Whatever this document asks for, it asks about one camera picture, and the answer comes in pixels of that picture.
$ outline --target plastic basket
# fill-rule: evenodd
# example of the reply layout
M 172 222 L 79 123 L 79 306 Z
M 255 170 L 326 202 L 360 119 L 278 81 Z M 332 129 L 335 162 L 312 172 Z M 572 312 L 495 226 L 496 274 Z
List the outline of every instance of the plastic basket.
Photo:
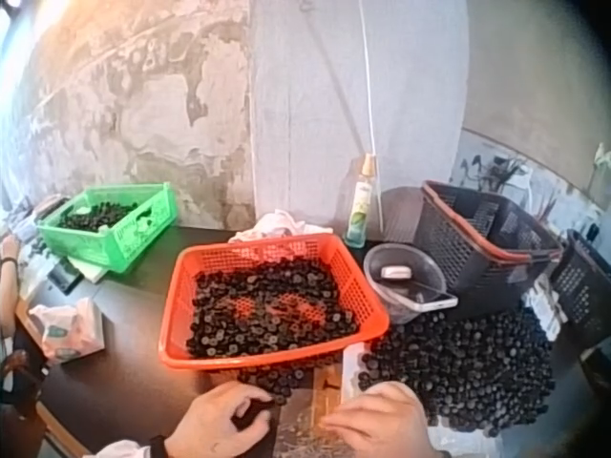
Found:
M 65 212 L 109 201 L 138 204 L 136 210 L 105 233 L 57 227 Z M 47 245 L 57 254 L 124 272 L 137 256 L 177 217 L 169 183 L 92 187 L 72 198 L 38 223 Z
M 237 358 L 193 359 L 186 348 L 191 337 L 195 277 L 199 272 L 231 272 L 265 261 L 305 257 L 329 265 L 337 281 L 342 308 L 351 310 L 359 330 L 350 336 L 293 350 Z M 161 323 L 158 353 L 170 367 L 217 370 L 275 364 L 341 350 L 381 336 L 389 327 L 389 316 L 369 287 L 365 276 L 339 238 L 331 234 L 263 239 L 240 243 L 194 246 L 180 253 L 176 262 Z
M 611 266 L 576 231 L 552 274 L 553 288 L 582 349 L 611 335 Z
M 427 181 L 414 245 L 459 298 L 454 318 L 516 307 L 562 255 L 556 238 L 508 198 Z

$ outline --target bracelet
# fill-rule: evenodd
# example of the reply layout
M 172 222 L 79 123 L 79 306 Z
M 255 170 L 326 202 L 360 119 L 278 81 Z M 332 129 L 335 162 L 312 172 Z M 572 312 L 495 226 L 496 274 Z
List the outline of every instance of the bracelet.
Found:
M 168 452 L 165 449 L 165 437 L 155 436 L 149 441 L 151 447 L 151 458 L 169 458 Z
M 13 264 L 15 264 L 15 269 L 17 270 L 17 272 L 19 271 L 19 262 L 17 262 L 17 260 L 15 258 L 3 258 L 0 260 L 0 267 L 2 267 L 5 262 L 12 262 Z

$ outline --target sleeve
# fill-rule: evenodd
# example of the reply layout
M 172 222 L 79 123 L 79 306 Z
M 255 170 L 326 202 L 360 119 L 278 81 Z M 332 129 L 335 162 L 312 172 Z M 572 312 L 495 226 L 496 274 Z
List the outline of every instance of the sleeve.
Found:
M 136 442 L 120 441 L 110 444 L 96 455 L 85 455 L 83 458 L 150 458 L 151 450 L 141 447 Z

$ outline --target orange plastic basket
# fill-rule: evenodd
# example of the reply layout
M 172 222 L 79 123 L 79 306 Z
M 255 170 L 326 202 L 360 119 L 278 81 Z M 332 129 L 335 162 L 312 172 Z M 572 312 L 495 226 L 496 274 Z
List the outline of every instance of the orange plastic basket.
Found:
M 254 267 L 260 262 L 295 257 L 318 259 L 330 266 L 331 275 L 339 287 L 340 305 L 354 313 L 359 323 L 358 332 L 325 343 L 261 355 L 194 359 L 189 354 L 186 341 L 192 336 L 189 326 L 193 321 L 195 277 L 199 272 L 213 273 L 220 270 L 231 272 L 238 268 Z M 379 337 L 386 332 L 388 327 L 389 315 L 386 309 L 369 287 L 365 276 L 347 248 L 336 236 L 315 234 L 239 243 L 220 243 L 194 246 L 180 253 L 163 312 L 158 353 L 161 361 L 173 368 L 235 369 L 299 360 L 341 350 L 350 344 Z

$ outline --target green plastic crate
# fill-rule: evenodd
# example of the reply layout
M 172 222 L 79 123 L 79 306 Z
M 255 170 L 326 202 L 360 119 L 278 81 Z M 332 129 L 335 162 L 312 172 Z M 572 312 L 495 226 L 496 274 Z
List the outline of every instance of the green plastic crate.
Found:
M 73 213 L 108 201 L 138 208 L 105 233 L 57 227 L 64 212 Z M 38 230 L 52 251 L 114 272 L 125 272 L 144 248 L 176 219 L 178 209 L 169 183 L 96 186 L 66 202 L 38 223 Z

